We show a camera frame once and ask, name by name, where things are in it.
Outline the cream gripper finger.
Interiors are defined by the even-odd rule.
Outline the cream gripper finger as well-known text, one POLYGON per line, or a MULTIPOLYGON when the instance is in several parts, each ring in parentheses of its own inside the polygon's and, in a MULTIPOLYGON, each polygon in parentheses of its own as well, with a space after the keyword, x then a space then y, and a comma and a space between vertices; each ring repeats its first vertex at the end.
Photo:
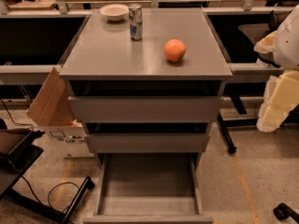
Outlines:
POLYGON ((274 51, 274 43, 276 39, 277 32, 274 31, 261 39, 259 42, 256 43, 254 46, 254 50, 261 53, 267 54, 274 51))
POLYGON ((259 131, 271 133, 299 105, 299 72, 286 71, 266 82, 256 126, 259 131))

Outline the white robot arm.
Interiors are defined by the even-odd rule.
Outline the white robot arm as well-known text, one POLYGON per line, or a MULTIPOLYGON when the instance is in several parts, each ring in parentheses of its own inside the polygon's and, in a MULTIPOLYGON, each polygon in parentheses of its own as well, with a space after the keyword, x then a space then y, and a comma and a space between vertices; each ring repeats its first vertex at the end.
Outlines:
POLYGON ((268 79, 256 123, 259 131, 271 133, 299 105, 299 6, 254 50, 261 54, 272 52, 274 63, 284 69, 279 77, 268 79))

